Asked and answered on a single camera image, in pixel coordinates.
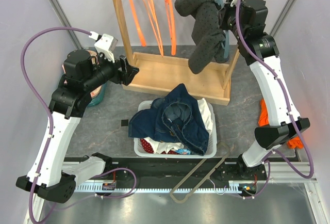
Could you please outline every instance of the red polka dot fabric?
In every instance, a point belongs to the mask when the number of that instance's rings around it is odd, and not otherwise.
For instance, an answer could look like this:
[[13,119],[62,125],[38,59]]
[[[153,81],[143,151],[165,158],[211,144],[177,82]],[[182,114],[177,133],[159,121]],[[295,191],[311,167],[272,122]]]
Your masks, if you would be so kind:
[[[140,141],[141,141],[141,145],[142,145],[143,149],[147,153],[154,153],[152,146],[145,139],[140,139]],[[174,151],[169,151],[167,154],[178,154],[178,153],[176,153]]]

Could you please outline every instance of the denim jacket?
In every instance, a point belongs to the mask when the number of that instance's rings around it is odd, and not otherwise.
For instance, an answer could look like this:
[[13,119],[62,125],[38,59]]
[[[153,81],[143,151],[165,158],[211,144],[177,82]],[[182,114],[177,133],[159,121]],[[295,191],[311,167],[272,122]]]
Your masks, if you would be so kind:
[[209,139],[197,100],[189,95],[184,84],[175,87],[165,98],[155,99],[150,109],[137,112],[129,122],[128,135],[181,142],[197,155],[205,154]]

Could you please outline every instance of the wooden pole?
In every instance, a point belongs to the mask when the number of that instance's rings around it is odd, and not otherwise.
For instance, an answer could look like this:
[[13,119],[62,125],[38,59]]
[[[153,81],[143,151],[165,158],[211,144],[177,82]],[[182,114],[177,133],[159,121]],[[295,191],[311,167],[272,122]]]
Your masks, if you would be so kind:
[[126,57],[128,59],[129,64],[135,65],[135,62],[133,61],[133,52],[132,52],[132,47],[130,46],[130,40],[129,40],[128,30],[127,30],[122,0],[112,0],[112,1],[113,1],[114,10],[115,10],[115,13],[117,16],[117,20],[118,20],[120,34],[122,35],[123,44],[124,44],[125,52],[126,52]]
[[230,80],[231,77],[232,77],[232,73],[233,73],[233,71],[234,71],[234,67],[235,67],[235,65],[236,65],[236,63],[237,63],[238,57],[239,57],[239,50],[237,49],[237,50],[236,50],[236,53],[235,53],[235,56],[234,56],[234,58],[230,61],[230,63],[229,63],[229,67],[228,67],[227,72],[226,72],[226,74],[225,74],[225,78],[224,78],[223,86],[222,86],[223,89],[226,89],[226,87],[227,87],[227,85],[228,85],[228,83],[229,83],[229,80]]

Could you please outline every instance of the wooden base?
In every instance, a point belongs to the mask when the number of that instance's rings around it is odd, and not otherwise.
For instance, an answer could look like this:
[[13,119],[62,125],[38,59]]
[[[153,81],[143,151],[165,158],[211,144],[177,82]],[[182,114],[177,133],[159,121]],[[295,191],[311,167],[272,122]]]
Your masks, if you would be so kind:
[[124,89],[157,95],[167,95],[178,84],[184,83],[196,99],[205,98],[209,103],[228,105],[230,85],[222,88],[227,64],[211,62],[199,74],[193,74],[188,59],[170,56],[161,57],[145,53],[133,54],[134,66],[140,69],[133,82]]

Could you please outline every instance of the orange hanger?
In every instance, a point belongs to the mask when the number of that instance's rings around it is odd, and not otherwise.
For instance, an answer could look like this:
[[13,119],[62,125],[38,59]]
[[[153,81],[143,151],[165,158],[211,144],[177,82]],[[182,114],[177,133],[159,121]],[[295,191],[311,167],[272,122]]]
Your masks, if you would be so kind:
[[161,54],[161,56],[164,56],[163,42],[161,40],[161,35],[160,35],[159,26],[158,26],[158,21],[157,21],[157,16],[156,16],[156,11],[155,11],[154,1],[153,0],[146,0],[146,1],[143,0],[143,3],[144,3],[144,6],[146,8],[146,11],[148,13],[149,20],[150,20],[151,26],[153,28],[153,31],[154,31],[154,34],[155,34],[155,37],[156,37],[156,41],[157,41],[157,44],[158,44],[158,48],[159,48],[160,54]]
[[136,11],[135,11],[133,0],[129,0],[129,4],[130,4],[130,8],[132,9],[133,19],[134,19],[134,22],[135,22],[136,30],[138,31],[138,36],[140,38],[141,45],[143,47],[145,47],[146,46],[146,42],[145,42],[145,39],[144,39],[142,30],[141,30],[141,27],[140,27],[138,16],[136,15]]
[[170,29],[170,38],[172,45],[172,55],[176,54],[176,33],[175,33],[175,20],[174,20],[174,11],[173,11],[173,3],[172,0],[165,0],[165,9],[167,20],[169,22]]

